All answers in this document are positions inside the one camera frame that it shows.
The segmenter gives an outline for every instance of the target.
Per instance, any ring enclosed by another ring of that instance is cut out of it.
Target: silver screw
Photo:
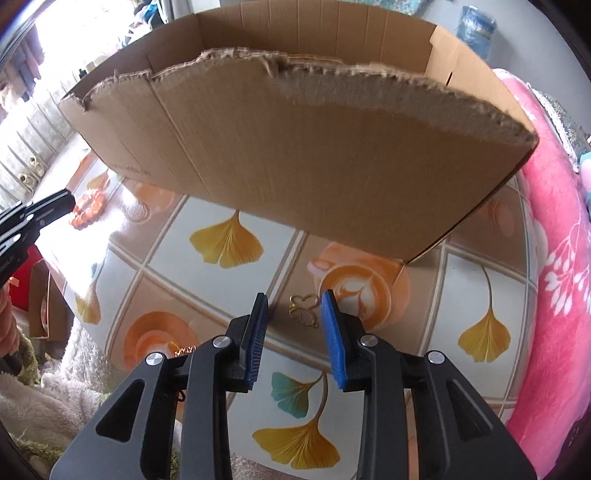
[[[215,348],[226,348],[230,343],[232,343],[230,337],[221,336],[213,339],[213,346]]]
[[[162,360],[164,360],[164,355],[160,352],[151,353],[146,357],[146,363],[152,366],[158,365]]]
[[[360,341],[361,345],[372,347],[378,344],[378,337],[375,335],[363,335]]]
[[[427,358],[432,364],[435,365],[441,365],[445,361],[445,355],[443,355],[441,352],[438,352],[437,350],[429,352]]]

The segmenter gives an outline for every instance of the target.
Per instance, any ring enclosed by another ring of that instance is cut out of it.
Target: gray wall
[[[591,82],[550,20],[528,0],[433,0],[423,18],[455,32],[462,5],[482,8],[496,18],[491,67],[509,70],[556,97],[591,134]]]

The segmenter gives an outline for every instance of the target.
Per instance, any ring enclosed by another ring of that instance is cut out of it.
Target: human hand
[[[20,335],[17,321],[12,315],[12,302],[8,297],[8,284],[0,288],[0,357],[18,349]]]

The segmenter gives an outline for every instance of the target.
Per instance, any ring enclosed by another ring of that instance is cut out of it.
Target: table
[[[519,401],[538,278],[519,175],[405,268],[124,179],[79,138],[36,196],[64,186],[77,198],[100,189],[104,209],[82,229],[68,218],[54,222],[37,245],[69,306],[119,368],[222,334],[250,312],[257,292],[268,295],[272,323],[259,380],[250,394],[228,399],[230,448],[239,455],[307,479],[355,473],[363,394],[343,394],[330,375],[322,327],[313,327],[325,288],[399,350],[445,352],[503,421]],[[483,348],[483,339],[494,342]]]

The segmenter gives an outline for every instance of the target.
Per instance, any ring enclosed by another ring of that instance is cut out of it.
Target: box flap
[[[261,0],[193,18],[204,48],[353,66],[230,48],[154,74],[169,62],[152,52],[147,71],[63,100],[99,156],[137,180],[411,261],[536,145],[493,72],[433,24],[332,0]]]

